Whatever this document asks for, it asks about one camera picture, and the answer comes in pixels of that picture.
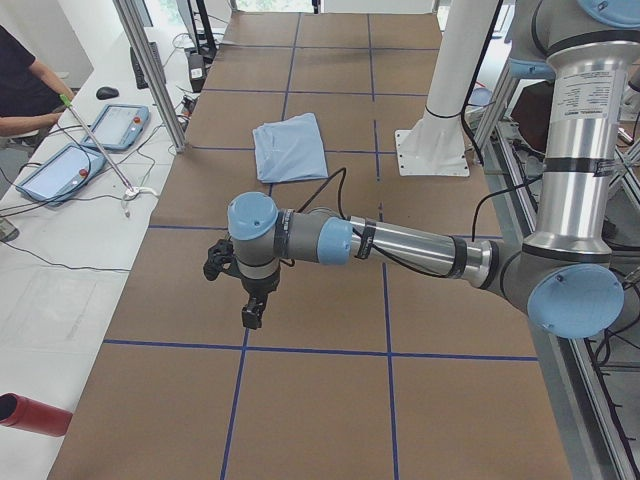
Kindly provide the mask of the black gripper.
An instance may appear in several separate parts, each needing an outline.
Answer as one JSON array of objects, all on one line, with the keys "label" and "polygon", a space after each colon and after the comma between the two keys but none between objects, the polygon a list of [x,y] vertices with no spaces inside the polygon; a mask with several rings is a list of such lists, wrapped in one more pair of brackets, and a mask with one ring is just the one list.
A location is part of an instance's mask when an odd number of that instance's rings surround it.
[{"label": "black gripper", "polygon": [[262,327],[265,298],[277,290],[279,282],[279,273],[273,273],[260,279],[252,279],[246,276],[241,278],[242,286],[250,297],[241,311],[242,324],[245,328],[260,329]]}]

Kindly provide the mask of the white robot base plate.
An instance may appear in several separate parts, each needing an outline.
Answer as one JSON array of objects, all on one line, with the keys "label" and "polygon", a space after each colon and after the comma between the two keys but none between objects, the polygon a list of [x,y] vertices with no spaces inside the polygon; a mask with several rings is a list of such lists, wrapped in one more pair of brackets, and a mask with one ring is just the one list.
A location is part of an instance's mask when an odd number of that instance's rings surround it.
[{"label": "white robot base plate", "polygon": [[497,0],[451,3],[424,114],[395,132],[402,176],[469,175],[462,121],[501,7]]}]

